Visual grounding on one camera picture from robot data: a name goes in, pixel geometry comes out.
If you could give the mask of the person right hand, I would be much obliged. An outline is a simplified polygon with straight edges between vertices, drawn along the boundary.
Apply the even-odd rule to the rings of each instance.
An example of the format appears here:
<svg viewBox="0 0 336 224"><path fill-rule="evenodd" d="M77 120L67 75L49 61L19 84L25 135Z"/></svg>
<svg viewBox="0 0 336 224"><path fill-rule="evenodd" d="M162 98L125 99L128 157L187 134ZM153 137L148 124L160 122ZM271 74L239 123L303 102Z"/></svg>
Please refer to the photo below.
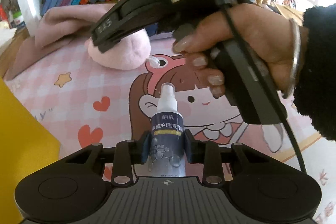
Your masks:
<svg viewBox="0 0 336 224"><path fill-rule="evenodd" d="M275 12L246 3L228 9L226 15L216 12L201 20L191 34L175 41L173 51L185 56L200 82L219 98L225 93L224 76L210 67L204 52L234 38L233 28L266 62L283 97L289 97L303 65L309 30Z"/></svg>

